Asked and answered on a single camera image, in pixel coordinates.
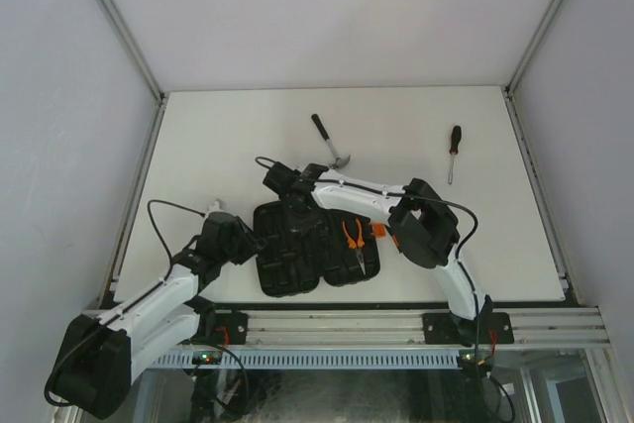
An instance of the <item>orange handle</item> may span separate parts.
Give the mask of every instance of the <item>orange handle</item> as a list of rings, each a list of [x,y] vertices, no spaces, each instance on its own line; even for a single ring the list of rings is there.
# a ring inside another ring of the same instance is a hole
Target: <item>orange handle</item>
[[[344,233],[346,234],[346,238],[348,239],[348,248],[350,248],[351,250],[354,250],[357,247],[357,242],[355,242],[350,236],[350,234],[348,233],[348,229],[346,228],[346,222],[341,222],[341,224],[344,226]]]
[[[357,239],[357,246],[359,248],[363,248],[366,245],[366,242],[364,242],[364,228],[361,226],[361,220],[356,218],[355,221],[357,222],[357,228],[359,229],[359,238]]]
[[[351,237],[350,233],[348,233],[348,228],[346,228],[346,221],[341,222],[341,224],[344,227],[344,233],[346,234],[346,238],[348,239],[348,248],[350,248],[351,250],[356,250],[357,248],[363,248],[366,245],[366,242],[364,242],[364,229],[361,225],[361,220],[356,218],[355,222],[357,222],[357,229],[359,230],[359,237],[357,238],[356,241],[353,240],[353,237]]]

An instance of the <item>robotic arm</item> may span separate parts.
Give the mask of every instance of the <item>robotic arm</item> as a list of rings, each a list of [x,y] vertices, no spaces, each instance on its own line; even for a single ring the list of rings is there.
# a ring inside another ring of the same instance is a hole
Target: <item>robotic arm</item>
[[[369,217],[389,227],[410,261],[432,270],[461,334],[473,335],[475,322],[490,312],[490,299],[460,258],[458,218],[425,181],[380,185],[317,164],[302,171],[280,162],[267,168],[264,185],[279,196],[292,231],[319,226],[324,209]],[[46,400],[77,405],[97,418],[110,416],[141,372],[196,334],[201,314],[209,310],[197,305],[197,295],[221,267],[243,264],[265,245],[239,217],[209,213],[200,235],[173,257],[158,282],[111,310],[80,315],[68,325],[45,386]],[[68,403],[53,400],[51,393]]]
[[[196,334],[209,311],[197,294],[221,267],[243,264],[264,246],[240,217],[209,213],[200,235],[173,257],[158,282],[96,317],[81,314],[70,322],[45,385],[47,402],[76,405],[100,419],[112,415],[141,372]]]
[[[318,225],[322,209],[345,210],[388,226],[403,254],[432,270],[459,319],[473,322],[490,301],[457,254],[458,218],[427,182],[414,178],[405,186],[382,185],[314,163],[299,172],[274,162],[264,185],[277,193],[299,233]]]

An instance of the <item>black cable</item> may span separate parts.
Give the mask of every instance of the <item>black cable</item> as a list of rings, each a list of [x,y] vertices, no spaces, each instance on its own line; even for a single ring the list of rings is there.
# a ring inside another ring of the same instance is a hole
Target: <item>black cable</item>
[[[209,378],[210,375],[212,375],[213,373],[215,373],[216,371],[218,371],[218,368],[215,368],[211,371],[210,374],[204,375],[204,376],[198,376],[195,374],[196,370],[202,366],[202,363],[198,364],[192,371],[191,371],[191,376],[192,377],[197,377],[197,378]],[[236,416],[244,416],[245,413],[242,413],[238,410],[236,410],[235,408],[232,408],[231,406],[229,406],[227,403],[225,403],[224,401],[222,401],[218,396],[213,396],[211,398],[209,398],[208,395],[203,394],[201,391],[197,391],[196,388],[194,387],[194,394],[199,394],[202,398],[204,398],[205,400],[211,400],[213,402],[218,403],[222,408],[224,408],[226,411],[232,413],[233,415]]]
[[[463,212],[468,214],[472,218],[472,220],[474,221],[474,224],[472,225],[472,228],[467,233],[467,235],[458,243],[458,246],[456,247],[456,260],[459,258],[460,251],[463,248],[463,246],[465,245],[465,243],[468,242],[469,239],[476,233],[477,227],[479,225],[479,220],[477,219],[476,214],[473,211],[471,211],[469,208],[467,208],[465,205],[461,205],[460,203],[454,203],[454,202],[449,202],[447,200],[441,200],[441,199],[435,199],[435,198],[421,197],[420,195],[415,194],[415,193],[389,192],[389,193],[387,193],[387,196],[388,197],[414,198],[414,199],[424,200],[424,201],[432,202],[432,203],[440,203],[442,205],[447,205],[448,207],[452,207],[452,208],[456,208],[458,210],[462,210]],[[464,268],[463,268],[463,272],[465,273],[465,276],[467,277],[467,279],[471,282],[471,285],[473,286],[474,284],[472,282],[472,279],[471,279],[471,277],[469,276],[469,274],[467,273],[467,271]]]
[[[159,231],[159,227],[157,226],[157,222],[155,221],[155,216],[152,213],[152,204],[153,203],[161,203],[163,205],[169,205],[170,207],[178,208],[179,210],[184,210],[186,212],[195,213],[196,215],[200,215],[203,218],[204,218],[205,214],[202,213],[202,212],[199,212],[198,210],[194,210],[193,208],[184,207],[182,205],[178,205],[177,203],[168,202],[166,200],[153,199],[153,200],[148,201],[148,215],[150,216],[150,223],[152,223],[152,228],[155,229],[155,232],[157,233],[157,236],[158,236],[158,240],[162,244],[162,247],[165,249],[165,252],[167,253],[167,256],[169,257],[169,264],[171,264],[171,261],[173,260],[173,256],[171,255],[171,251],[169,250],[169,246],[165,242],[165,239],[162,237],[162,234]]]
[[[257,156],[256,157],[256,164],[257,165],[259,165],[260,167],[264,167],[264,168],[270,170],[271,166],[264,164],[265,161],[266,162],[270,162],[270,163],[275,163],[275,160],[270,159],[270,158],[265,158],[264,156]]]
[[[275,160],[273,159],[269,159],[269,158],[264,158],[262,156],[258,156],[256,158],[256,163],[264,168],[270,169],[270,166],[268,165],[264,165],[262,163],[262,160],[267,160],[270,161],[272,163],[275,163]],[[476,214],[471,211],[469,208],[467,208],[465,205],[461,205],[460,203],[455,203],[455,202],[450,202],[448,200],[442,200],[442,199],[436,199],[436,198],[429,198],[429,197],[423,197],[421,195],[415,194],[415,193],[400,193],[400,192],[387,192],[386,194],[383,194],[382,190],[376,190],[375,188],[371,188],[371,187],[367,187],[365,185],[360,185],[358,183],[353,183],[353,182],[342,182],[340,180],[336,180],[334,178],[298,178],[300,181],[306,181],[306,182],[312,182],[312,183],[334,183],[337,185],[345,185],[348,187],[353,187],[353,188],[357,188],[359,190],[363,190],[365,192],[369,192],[369,193],[374,193],[376,195],[386,195],[388,197],[402,197],[402,198],[413,198],[416,200],[423,200],[425,202],[430,202],[430,203],[439,203],[441,205],[447,205],[448,207],[452,207],[452,208],[456,208],[458,210],[462,210],[463,212],[467,213],[472,220],[474,221],[474,224],[472,226],[472,228],[470,229],[470,231],[467,233],[467,235],[458,243],[458,246],[456,247],[456,260],[458,259],[458,256],[460,255],[460,251],[463,248],[463,246],[465,245],[465,243],[476,233],[479,221],[477,219]]]
[[[53,370],[51,370],[51,373],[49,374],[49,378],[47,378],[47,382],[44,385],[44,400],[46,400],[49,405],[56,406],[58,408],[73,406],[73,403],[70,403],[70,402],[61,402],[61,401],[53,400],[53,398],[51,397],[51,393],[53,389],[53,376],[59,372],[59,369],[61,369],[61,366],[63,366],[66,363],[66,361],[70,359],[70,357],[75,352],[77,352],[77,350],[81,346],[83,346],[86,342],[88,342],[90,339],[95,337],[99,333],[99,331],[102,330],[104,327],[107,327],[113,322],[115,322],[118,318],[119,318],[119,315],[112,317],[108,322],[103,324],[103,327],[101,325],[98,325],[90,334],[88,334],[81,341],[79,341],[77,344],[72,346],[70,350],[66,352],[61,359],[59,359],[57,364],[53,366]]]
[[[493,375],[490,375],[489,380],[491,380],[491,382],[499,389],[501,390],[501,392],[504,394],[504,396],[506,397],[506,401],[508,401],[508,406],[511,409],[511,417],[508,420],[502,420],[499,416],[495,415],[495,417],[501,422],[501,423],[513,423],[515,421],[515,405],[513,404],[513,400],[511,400],[510,395],[508,394],[508,392],[506,391],[506,388],[504,388],[504,386],[497,380],[497,378],[495,378]]]
[[[162,244],[162,246],[165,249],[165,252],[167,253],[167,257],[169,258],[169,268],[167,269],[167,273],[165,274],[165,276],[163,277],[163,279],[161,281],[159,281],[157,284],[155,284],[154,286],[152,286],[148,291],[144,292],[143,295],[137,299],[135,299],[131,304],[129,304],[128,306],[126,306],[123,310],[122,310],[122,314],[125,314],[126,312],[128,312],[130,309],[132,309],[133,307],[135,307],[137,304],[139,304],[141,301],[143,301],[146,297],[148,297],[150,294],[152,294],[153,292],[155,292],[157,289],[159,289],[169,278],[169,276],[171,275],[171,271],[173,269],[173,256],[171,254],[171,251],[169,250],[169,247],[167,246],[167,243],[165,242],[164,238],[162,237],[162,234],[159,231],[159,227],[157,226],[157,222],[155,221],[155,217],[152,213],[152,204],[153,203],[161,203],[163,205],[169,205],[171,207],[175,207],[178,208],[180,210],[185,210],[187,212],[191,212],[191,213],[195,213],[197,215],[200,215],[201,217],[204,217],[205,214],[202,212],[199,212],[198,210],[193,210],[191,208],[187,208],[184,207],[182,205],[178,205],[177,203],[172,203],[172,202],[167,202],[165,200],[150,200],[148,202],[148,215],[150,216],[150,222],[152,223],[152,227],[154,228],[155,232],[157,233],[158,239],[160,240],[160,243]],[[191,246],[191,244],[193,242],[195,242],[198,239],[198,235],[193,237],[189,243],[185,246],[186,248],[189,248]],[[49,405],[52,406],[56,406],[56,407],[67,407],[67,406],[72,406],[72,403],[69,402],[59,402],[59,401],[55,401],[53,400],[53,398],[51,397],[51,390],[53,388],[53,376],[56,375],[59,370],[61,369],[61,367],[66,363],[66,361],[68,361],[68,359],[70,359],[70,357],[77,352],[77,350],[79,350],[79,348],[81,346],[83,346],[86,342],[88,342],[90,339],[94,338],[99,331],[101,331],[102,329],[108,327],[110,324],[112,324],[114,321],[116,321],[117,319],[119,319],[119,317],[121,317],[119,314],[117,314],[116,316],[112,317],[110,320],[108,320],[107,322],[105,322],[104,324],[99,324],[98,327],[95,328],[94,331],[92,331],[91,333],[89,333],[86,337],[84,337],[81,341],[79,341],[77,344],[75,344],[74,346],[72,346],[72,348],[66,352],[63,357],[61,359],[59,359],[59,361],[57,361],[57,364],[55,364],[53,366],[53,370],[51,371],[51,373],[49,374],[49,378],[47,378],[47,382],[44,385],[44,399],[47,401],[47,403]]]
[[[214,349],[218,349],[219,351],[223,353],[226,352],[227,354],[231,356],[231,358],[234,361],[236,361],[236,364],[238,364],[238,366],[240,367],[240,371],[242,372],[243,386],[244,386],[244,390],[243,390],[244,403],[243,403],[242,415],[248,414],[249,413],[249,376],[247,375],[247,369],[245,369],[245,365],[242,363],[242,361],[236,354],[231,352],[226,347],[219,346],[218,344],[211,344],[211,343],[205,343],[205,345],[213,347]],[[225,410],[231,411],[232,413],[236,413],[236,410],[233,410],[228,405],[225,406],[226,405],[225,402],[221,403],[219,398],[216,397],[215,401],[218,401],[218,404],[220,404],[220,406],[222,406]]]

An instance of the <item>white table surface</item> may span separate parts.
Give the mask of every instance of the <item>white table surface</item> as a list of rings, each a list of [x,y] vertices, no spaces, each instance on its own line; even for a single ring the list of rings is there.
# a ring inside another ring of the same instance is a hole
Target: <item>white table surface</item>
[[[405,184],[428,181],[439,195],[476,212],[480,228],[465,246],[472,273],[494,301],[559,300],[564,295],[501,91],[498,87],[342,88],[172,93],[126,252],[115,298],[125,300],[166,271],[146,211],[152,198],[206,210],[216,198],[249,225],[276,200],[255,156],[289,166],[327,163],[330,152],[310,120],[319,113],[349,177]],[[447,183],[449,135],[463,127],[454,184]],[[158,226],[173,252],[202,219],[161,205]],[[462,235],[472,222],[460,211]],[[202,296],[215,302],[350,303],[443,301],[426,269],[378,241],[381,270],[358,284],[273,298],[260,289],[256,260],[226,264]]]

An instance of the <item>pliers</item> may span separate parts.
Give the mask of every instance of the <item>pliers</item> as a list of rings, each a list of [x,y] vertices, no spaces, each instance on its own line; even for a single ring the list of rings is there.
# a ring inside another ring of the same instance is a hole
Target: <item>pliers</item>
[[[348,248],[350,248],[351,250],[355,250],[355,255],[357,255],[357,261],[359,262],[361,271],[364,275],[366,275],[366,260],[364,259],[363,252],[363,247],[366,245],[366,242],[364,242],[364,229],[361,225],[361,220],[356,218],[355,222],[357,222],[357,229],[359,230],[359,237],[356,241],[353,240],[353,238],[350,236],[350,233],[348,233],[345,220],[342,222],[342,225],[344,226],[344,233],[346,234],[346,238],[348,239]]]

